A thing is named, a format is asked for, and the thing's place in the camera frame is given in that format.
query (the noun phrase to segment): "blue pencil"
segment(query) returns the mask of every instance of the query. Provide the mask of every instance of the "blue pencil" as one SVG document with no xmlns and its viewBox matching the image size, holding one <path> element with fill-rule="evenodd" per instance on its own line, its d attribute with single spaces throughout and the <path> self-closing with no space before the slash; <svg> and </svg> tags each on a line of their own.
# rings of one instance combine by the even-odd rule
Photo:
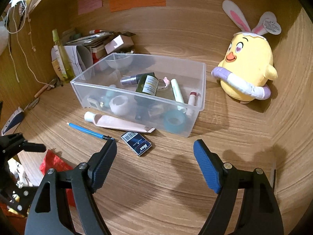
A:
<svg viewBox="0 0 313 235">
<path fill-rule="evenodd" d="M 105 136 L 105 135 L 103 135 L 103 134 L 100 134 L 100 133 L 97 133 L 97 132 L 88 130 L 88 129 L 84 128 L 84 127 L 80 127 L 80 126 L 75 125 L 75 124 L 72 124 L 72 123 L 67 123 L 67 124 L 68 124 L 70 127 L 74 128 L 74 129 L 76 129 L 76 130 L 79 130 L 79 131 L 81 131 L 81 132 L 84 132 L 84 133 L 87 133 L 87 134 L 89 134 L 89 135 L 95 136 L 95 137 L 97 137 L 97 138 L 99 138 L 99 139 L 104 139 L 104 140 L 112 139 L 112 137 L 110 137 L 110 136 Z"/>
</svg>

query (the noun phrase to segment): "pink box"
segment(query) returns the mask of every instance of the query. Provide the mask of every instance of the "pink box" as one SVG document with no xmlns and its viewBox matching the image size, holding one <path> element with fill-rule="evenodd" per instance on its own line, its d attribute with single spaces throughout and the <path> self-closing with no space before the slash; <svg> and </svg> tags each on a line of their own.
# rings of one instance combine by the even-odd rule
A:
<svg viewBox="0 0 313 235">
<path fill-rule="evenodd" d="M 105 45 L 105 50 L 109 55 L 110 53 L 115 52 L 121 48 L 129 48 L 133 45 L 134 43 L 131 37 L 119 35 L 116 38 L 114 38 L 112 41 L 110 41 L 108 44 Z"/>
</svg>

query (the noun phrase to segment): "green bottle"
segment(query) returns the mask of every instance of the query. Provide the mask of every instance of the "green bottle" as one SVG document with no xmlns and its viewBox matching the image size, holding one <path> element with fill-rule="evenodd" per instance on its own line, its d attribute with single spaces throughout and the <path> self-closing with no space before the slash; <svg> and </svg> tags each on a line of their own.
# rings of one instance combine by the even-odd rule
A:
<svg viewBox="0 0 313 235">
<path fill-rule="evenodd" d="M 138 86 L 136 89 L 137 93 L 143 93 L 146 95 L 155 96 L 157 93 L 157 85 L 159 81 L 154 75 L 154 72 L 147 73 L 141 76 Z M 149 119 L 149 109 L 155 103 L 154 100 L 150 100 L 148 98 L 142 98 L 141 96 L 134 97 L 137 102 L 136 116 L 135 119 L 139 121 L 148 120 Z"/>
<path fill-rule="evenodd" d="M 57 56 L 57 60 L 62 72 L 65 83 L 69 83 L 74 78 L 74 72 L 69 62 L 68 54 L 65 51 L 64 46 L 60 42 L 57 29 L 52 31 L 53 41 L 55 43 L 54 50 Z"/>
</svg>

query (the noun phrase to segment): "sticky note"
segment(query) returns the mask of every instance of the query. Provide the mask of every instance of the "sticky note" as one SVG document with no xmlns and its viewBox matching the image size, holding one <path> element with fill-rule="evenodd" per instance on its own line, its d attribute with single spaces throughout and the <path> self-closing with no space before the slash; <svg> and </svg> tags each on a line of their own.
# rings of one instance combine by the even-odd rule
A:
<svg viewBox="0 0 313 235">
<path fill-rule="evenodd" d="M 94 11 L 102 7 L 102 0 L 78 0 L 78 15 Z"/>
<path fill-rule="evenodd" d="M 110 11 L 123 11 L 136 7 L 166 6 L 166 0 L 109 0 Z"/>
</svg>

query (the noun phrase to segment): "orange beak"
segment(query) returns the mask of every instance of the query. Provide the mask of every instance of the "orange beak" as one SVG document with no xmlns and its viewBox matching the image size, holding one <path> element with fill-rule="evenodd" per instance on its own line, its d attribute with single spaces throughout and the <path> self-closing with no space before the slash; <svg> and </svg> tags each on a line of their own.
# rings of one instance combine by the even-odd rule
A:
<svg viewBox="0 0 313 235">
<path fill-rule="evenodd" d="M 233 52 L 230 52 L 226 56 L 225 60 L 226 60 L 226 62 L 234 62 L 236 60 L 236 58 L 237 58 L 237 56 L 235 56 Z"/>
</svg>

